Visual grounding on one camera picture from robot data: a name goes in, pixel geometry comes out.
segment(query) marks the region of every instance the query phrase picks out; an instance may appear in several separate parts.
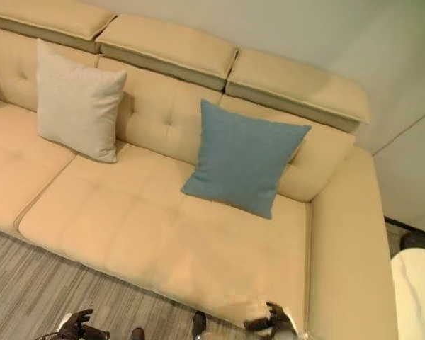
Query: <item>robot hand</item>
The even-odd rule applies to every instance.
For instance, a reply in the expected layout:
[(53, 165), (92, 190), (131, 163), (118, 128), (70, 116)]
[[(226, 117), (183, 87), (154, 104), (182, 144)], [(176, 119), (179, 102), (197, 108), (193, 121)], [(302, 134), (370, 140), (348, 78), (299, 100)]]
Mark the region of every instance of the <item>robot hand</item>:
[(273, 339), (276, 334), (284, 333), (284, 339), (294, 339), (296, 330), (289, 316), (285, 314), (283, 308), (276, 303), (267, 302), (270, 317), (263, 317), (253, 321), (245, 321), (244, 328), (249, 332), (259, 332), (264, 329), (272, 328), (271, 335), (267, 339)]
[(60, 328), (59, 333), (69, 340), (78, 340), (84, 335), (83, 322), (90, 320), (93, 310), (82, 310), (74, 313)]

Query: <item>leather sofa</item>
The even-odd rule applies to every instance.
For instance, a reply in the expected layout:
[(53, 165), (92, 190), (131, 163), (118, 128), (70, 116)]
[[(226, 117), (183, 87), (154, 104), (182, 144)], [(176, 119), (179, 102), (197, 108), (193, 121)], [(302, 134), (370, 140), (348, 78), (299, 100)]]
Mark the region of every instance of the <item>leather sofa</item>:
[[(37, 134), (36, 38), (128, 72), (118, 161)], [(200, 146), (200, 100), (312, 129), (273, 219), (180, 192)], [(397, 338), (371, 155), (350, 133), (364, 90), (182, 25), (78, 1), (0, 0), (0, 231), (233, 322), (288, 307), (315, 339)]]

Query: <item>sectional sofa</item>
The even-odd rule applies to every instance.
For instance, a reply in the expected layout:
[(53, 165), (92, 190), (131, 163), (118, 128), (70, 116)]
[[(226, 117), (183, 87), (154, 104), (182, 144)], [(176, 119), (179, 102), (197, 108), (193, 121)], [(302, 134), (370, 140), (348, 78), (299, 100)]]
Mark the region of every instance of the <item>sectional sofa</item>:
[[(116, 163), (38, 136), (36, 38), (127, 71)], [(272, 220), (180, 192), (201, 99), (311, 126)], [(373, 159), (350, 133), (369, 116), (358, 84), (302, 62), (77, 1), (0, 0), (0, 231), (241, 327), (272, 300), (315, 339), (397, 338)]]

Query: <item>shoe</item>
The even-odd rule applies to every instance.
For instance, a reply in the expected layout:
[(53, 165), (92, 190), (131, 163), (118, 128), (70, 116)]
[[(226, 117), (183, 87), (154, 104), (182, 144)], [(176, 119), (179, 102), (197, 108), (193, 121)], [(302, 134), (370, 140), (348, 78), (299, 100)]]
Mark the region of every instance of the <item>shoe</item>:
[(192, 321), (192, 336), (194, 339), (200, 338), (200, 335), (206, 330), (206, 316), (203, 312), (196, 312)]
[(136, 328), (132, 331), (130, 340), (145, 340), (145, 331), (141, 328)]

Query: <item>sofa armrest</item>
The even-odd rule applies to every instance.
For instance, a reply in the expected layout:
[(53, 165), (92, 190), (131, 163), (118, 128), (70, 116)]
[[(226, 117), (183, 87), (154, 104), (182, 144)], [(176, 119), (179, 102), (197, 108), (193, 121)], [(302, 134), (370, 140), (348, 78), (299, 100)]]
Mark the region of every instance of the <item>sofa armrest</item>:
[(312, 202), (307, 322), (315, 340), (397, 339), (375, 167), (357, 147)]

